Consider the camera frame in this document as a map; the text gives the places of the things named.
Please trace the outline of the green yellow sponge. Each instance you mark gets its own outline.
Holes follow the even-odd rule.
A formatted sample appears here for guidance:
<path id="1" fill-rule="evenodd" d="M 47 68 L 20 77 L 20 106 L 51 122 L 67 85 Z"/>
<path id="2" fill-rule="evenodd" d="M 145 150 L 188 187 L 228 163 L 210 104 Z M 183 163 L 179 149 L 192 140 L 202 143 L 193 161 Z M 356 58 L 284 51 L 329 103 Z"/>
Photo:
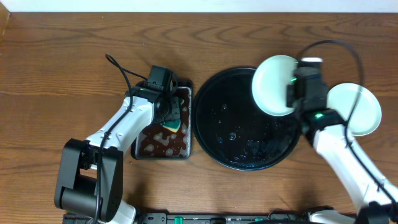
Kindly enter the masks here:
<path id="1" fill-rule="evenodd" d="M 176 133 L 179 130 L 182 123 L 180 106 L 180 98 L 177 96 L 173 96 L 170 99 L 171 111 L 167 114 L 162 122 L 162 126 L 173 133 Z"/>

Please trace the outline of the light blue plate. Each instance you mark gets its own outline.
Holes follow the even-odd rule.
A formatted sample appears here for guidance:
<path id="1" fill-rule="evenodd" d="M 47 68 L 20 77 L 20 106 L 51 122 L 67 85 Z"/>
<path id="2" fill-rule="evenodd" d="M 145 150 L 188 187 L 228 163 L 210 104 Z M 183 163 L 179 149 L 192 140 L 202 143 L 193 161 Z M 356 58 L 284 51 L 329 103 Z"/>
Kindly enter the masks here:
<path id="1" fill-rule="evenodd" d="M 271 116 L 286 116 L 293 108 L 286 106 L 287 86 L 291 84 L 297 61 L 287 55 L 275 55 L 263 61 L 252 78 L 252 97 Z"/>

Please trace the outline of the light green plate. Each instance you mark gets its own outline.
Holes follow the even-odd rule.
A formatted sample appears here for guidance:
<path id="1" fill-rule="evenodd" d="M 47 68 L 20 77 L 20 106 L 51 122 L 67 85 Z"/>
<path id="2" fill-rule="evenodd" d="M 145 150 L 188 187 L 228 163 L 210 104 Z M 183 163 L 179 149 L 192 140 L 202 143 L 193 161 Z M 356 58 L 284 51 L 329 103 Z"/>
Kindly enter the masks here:
<path id="1" fill-rule="evenodd" d="M 354 101 L 359 94 L 358 103 L 349 121 L 348 129 L 354 136 L 365 136 L 375 131 L 381 123 L 382 109 L 377 98 L 365 87 L 355 83 L 342 83 L 334 86 L 327 95 L 327 107 L 336 110 L 348 119 Z"/>

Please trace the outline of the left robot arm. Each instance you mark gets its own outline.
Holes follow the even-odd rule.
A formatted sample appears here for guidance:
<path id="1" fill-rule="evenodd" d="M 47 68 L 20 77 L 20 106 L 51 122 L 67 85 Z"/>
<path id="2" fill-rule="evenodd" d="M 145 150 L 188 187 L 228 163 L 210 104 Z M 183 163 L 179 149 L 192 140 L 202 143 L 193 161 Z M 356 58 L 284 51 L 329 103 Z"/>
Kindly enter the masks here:
<path id="1" fill-rule="evenodd" d="M 179 100 L 135 86 L 113 117 L 85 140 L 64 145 L 55 188 L 57 208 L 90 223 L 133 223 L 136 209 L 123 200 L 123 160 L 139 133 L 154 122 L 178 119 Z"/>

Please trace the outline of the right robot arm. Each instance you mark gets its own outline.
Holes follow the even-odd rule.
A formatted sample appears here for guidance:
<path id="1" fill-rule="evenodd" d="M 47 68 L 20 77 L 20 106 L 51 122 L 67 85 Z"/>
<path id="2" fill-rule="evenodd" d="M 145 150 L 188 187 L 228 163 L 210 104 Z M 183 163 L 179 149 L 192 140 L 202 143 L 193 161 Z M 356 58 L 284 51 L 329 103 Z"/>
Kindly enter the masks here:
<path id="1" fill-rule="evenodd" d="M 287 86 L 287 106 L 294 108 L 303 135 L 351 197 L 355 223 L 397 222 L 397 187 L 361 149 L 349 133 L 348 122 L 327 107 L 327 92 L 320 67 L 298 67 Z"/>

